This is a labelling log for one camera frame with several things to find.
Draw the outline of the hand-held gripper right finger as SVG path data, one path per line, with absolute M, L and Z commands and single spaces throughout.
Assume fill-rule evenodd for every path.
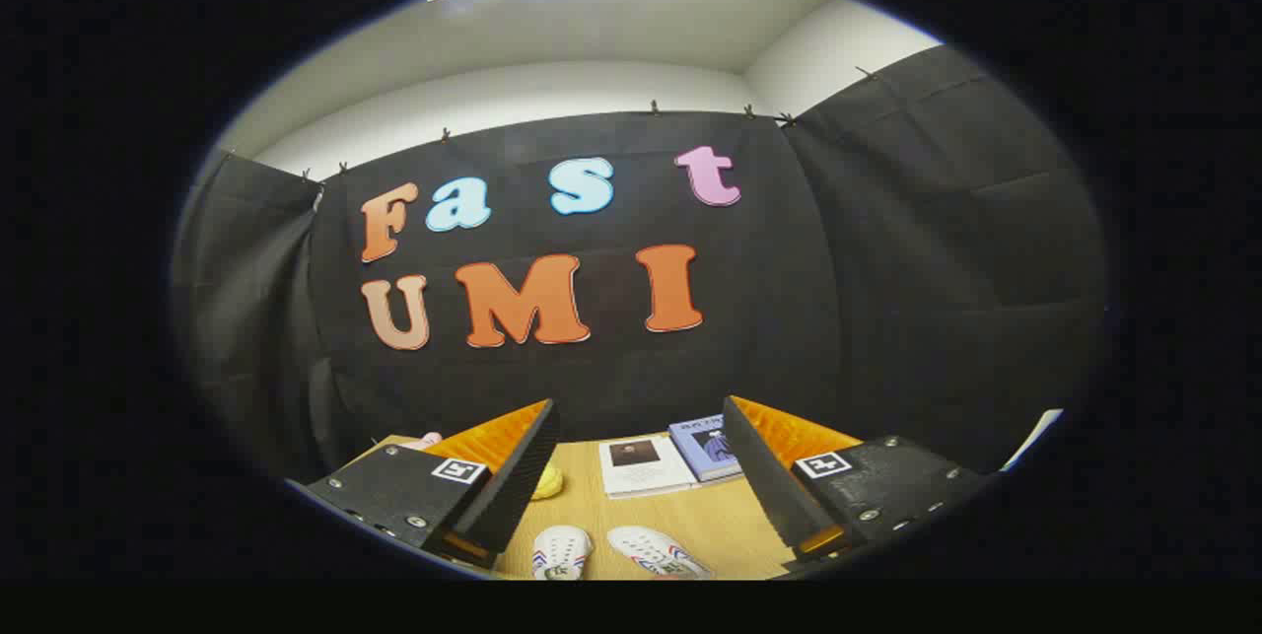
M 887 547 L 997 477 L 900 434 L 862 441 L 737 395 L 724 399 L 723 434 L 795 566 Z

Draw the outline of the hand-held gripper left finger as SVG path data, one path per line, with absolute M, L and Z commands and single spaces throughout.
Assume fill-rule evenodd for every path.
M 549 399 L 328 403 L 305 432 L 286 432 L 286 476 L 366 529 L 488 568 L 509 549 L 559 433 Z

